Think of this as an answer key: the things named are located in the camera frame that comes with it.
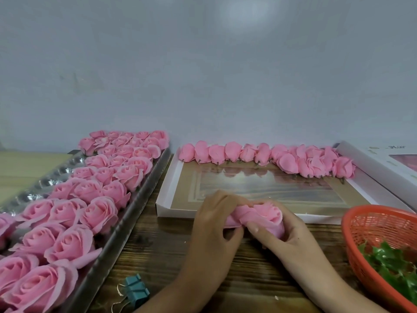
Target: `left hand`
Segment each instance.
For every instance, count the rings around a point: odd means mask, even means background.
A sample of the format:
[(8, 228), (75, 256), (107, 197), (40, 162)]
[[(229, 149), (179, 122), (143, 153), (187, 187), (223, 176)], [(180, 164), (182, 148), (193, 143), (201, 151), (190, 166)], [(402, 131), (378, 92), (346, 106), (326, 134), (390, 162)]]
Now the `left hand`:
[(195, 216), (190, 247), (176, 283), (185, 286), (190, 298), (197, 297), (197, 311), (210, 300), (226, 278), (243, 238), (243, 227), (232, 237), (223, 237), (227, 216), (239, 205), (253, 204), (234, 194), (217, 191), (207, 197)]

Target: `fingernail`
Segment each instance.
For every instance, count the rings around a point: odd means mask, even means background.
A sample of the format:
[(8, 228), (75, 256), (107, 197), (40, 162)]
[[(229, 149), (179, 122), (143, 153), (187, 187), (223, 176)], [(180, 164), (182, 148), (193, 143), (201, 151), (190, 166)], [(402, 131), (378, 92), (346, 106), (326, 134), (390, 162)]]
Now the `fingernail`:
[(259, 230), (258, 225), (257, 225), (256, 223), (253, 223), (253, 222), (248, 222), (248, 223), (246, 224), (246, 227), (248, 228), (248, 230), (249, 230), (252, 234), (257, 233), (257, 232), (258, 232), (258, 230)]

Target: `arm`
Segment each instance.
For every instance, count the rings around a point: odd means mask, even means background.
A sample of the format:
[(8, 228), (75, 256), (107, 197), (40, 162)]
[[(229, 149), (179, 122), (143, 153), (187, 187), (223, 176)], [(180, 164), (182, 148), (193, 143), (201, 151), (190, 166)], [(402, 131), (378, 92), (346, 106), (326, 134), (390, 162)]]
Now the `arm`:
[(280, 259), (310, 300), (326, 313), (387, 313), (345, 283), (299, 217), (279, 202), (274, 202), (274, 205), (282, 211), (288, 236), (286, 241), (277, 239), (253, 222), (249, 222), (247, 227), (259, 242)]
[(175, 281), (135, 313), (197, 313), (226, 278), (243, 238), (243, 228), (223, 237), (228, 215), (238, 205), (252, 203), (242, 197), (217, 191), (206, 198), (194, 219), (190, 247)]

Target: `right hand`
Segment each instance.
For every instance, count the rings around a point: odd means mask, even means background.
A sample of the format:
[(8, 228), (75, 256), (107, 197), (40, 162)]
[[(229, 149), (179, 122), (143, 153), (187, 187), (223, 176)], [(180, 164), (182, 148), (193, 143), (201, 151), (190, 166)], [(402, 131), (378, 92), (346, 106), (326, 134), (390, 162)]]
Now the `right hand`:
[(316, 305), (321, 306), (324, 297), (343, 293), (346, 284), (327, 260), (305, 223), (280, 202), (260, 200), (253, 204), (265, 202), (272, 202), (281, 210), (285, 241), (279, 240), (258, 224), (249, 222), (247, 228), (252, 235), (280, 259)]

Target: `white box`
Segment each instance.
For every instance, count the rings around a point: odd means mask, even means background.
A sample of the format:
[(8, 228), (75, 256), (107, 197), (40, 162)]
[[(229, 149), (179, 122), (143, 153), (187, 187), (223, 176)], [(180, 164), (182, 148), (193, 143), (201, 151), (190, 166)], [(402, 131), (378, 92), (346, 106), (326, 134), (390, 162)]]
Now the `white box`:
[[(174, 154), (172, 162), (166, 173), (164, 182), (156, 200), (156, 212), (158, 217), (194, 218), (195, 211), (171, 209), (175, 190), (180, 178), (183, 162), (178, 160), (179, 150)], [(360, 169), (356, 169), (355, 177), (348, 182), (371, 204), (387, 205), (405, 211), (412, 211), (407, 205), (390, 193), (383, 186), (369, 177)], [(326, 215), (297, 214), (306, 223), (312, 224), (336, 224), (339, 225), (341, 217)]]
[(358, 168), (397, 195), (412, 209), (417, 209), (417, 171), (401, 163), (404, 155), (414, 155), (417, 158), (415, 144), (396, 141), (343, 141), (337, 147), (337, 151), (352, 158)]

